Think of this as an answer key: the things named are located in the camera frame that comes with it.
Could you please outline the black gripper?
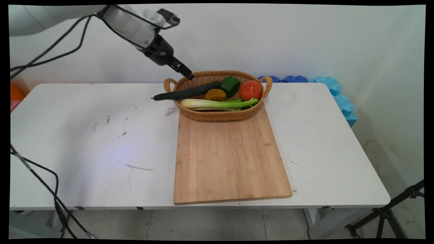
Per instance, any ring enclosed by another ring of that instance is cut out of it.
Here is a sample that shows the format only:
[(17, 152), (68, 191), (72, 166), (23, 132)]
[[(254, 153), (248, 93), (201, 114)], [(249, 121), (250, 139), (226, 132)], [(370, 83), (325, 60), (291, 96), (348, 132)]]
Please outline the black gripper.
[(152, 43), (142, 53), (156, 65), (167, 65), (188, 80), (194, 78), (193, 72), (174, 57), (172, 46), (159, 34), (156, 34)]

